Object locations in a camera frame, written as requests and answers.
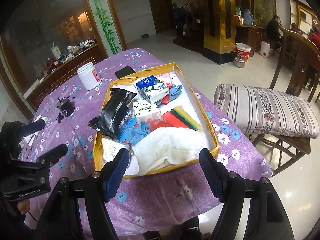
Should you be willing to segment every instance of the black wet wipes package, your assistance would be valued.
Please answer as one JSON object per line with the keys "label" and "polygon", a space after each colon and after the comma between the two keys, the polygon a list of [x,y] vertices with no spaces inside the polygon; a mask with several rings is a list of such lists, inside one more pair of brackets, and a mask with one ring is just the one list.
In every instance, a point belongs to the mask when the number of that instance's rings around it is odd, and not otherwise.
{"label": "black wet wipes package", "polygon": [[116,131],[126,114],[132,99],[137,95],[125,89],[111,88],[111,98],[103,107],[100,116],[97,116],[88,122],[88,126],[95,129],[110,138],[116,137]]}

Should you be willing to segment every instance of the striped cushion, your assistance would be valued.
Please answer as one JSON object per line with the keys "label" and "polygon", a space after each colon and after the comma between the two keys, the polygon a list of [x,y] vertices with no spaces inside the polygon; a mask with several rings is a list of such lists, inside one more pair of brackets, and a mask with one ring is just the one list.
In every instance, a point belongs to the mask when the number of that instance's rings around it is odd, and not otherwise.
{"label": "striped cushion", "polygon": [[219,84],[213,102],[246,134],[319,135],[319,122],[310,103],[283,92]]}

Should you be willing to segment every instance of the tile floor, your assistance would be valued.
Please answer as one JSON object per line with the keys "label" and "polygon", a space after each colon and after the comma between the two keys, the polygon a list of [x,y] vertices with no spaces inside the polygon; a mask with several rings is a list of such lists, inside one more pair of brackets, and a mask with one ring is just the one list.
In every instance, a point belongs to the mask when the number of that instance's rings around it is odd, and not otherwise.
{"label": "tile floor", "polygon": [[[219,83],[238,85],[262,86],[268,88],[274,75],[278,56],[264,58],[258,53],[249,59],[245,67],[240,69],[232,63],[217,65],[203,57],[175,45],[173,32],[161,33],[147,39],[133,41],[129,48],[143,48],[152,53],[164,63],[175,62],[182,69],[188,81],[198,88],[207,98],[213,100],[215,89]],[[282,69],[275,85],[275,89],[285,91],[291,74]],[[316,95],[311,102],[314,110],[320,116],[320,102],[315,103]],[[309,91],[303,90],[300,97],[307,99]],[[270,151],[263,143],[257,146],[258,151],[265,157],[272,168],[276,168],[279,160],[279,151]],[[296,240],[303,239],[313,228],[320,217],[320,138],[311,140],[311,154],[303,156],[298,162],[285,171],[271,178],[282,204],[289,217],[293,234]],[[282,163],[289,157],[283,154]],[[236,239],[243,239],[248,219],[250,200],[245,200]],[[202,233],[212,232],[222,204],[199,216]]]}

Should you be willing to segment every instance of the gold column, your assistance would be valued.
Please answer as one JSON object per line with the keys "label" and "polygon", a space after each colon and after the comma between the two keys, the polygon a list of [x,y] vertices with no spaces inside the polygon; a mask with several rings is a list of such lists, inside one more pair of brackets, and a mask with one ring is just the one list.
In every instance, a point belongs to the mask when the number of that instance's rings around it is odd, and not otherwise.
{"label": "gold column", "polygon": [[236,28],[232,17],[235,0],[201,0],[204,17],[203,55],[218,64],[233,61]]}

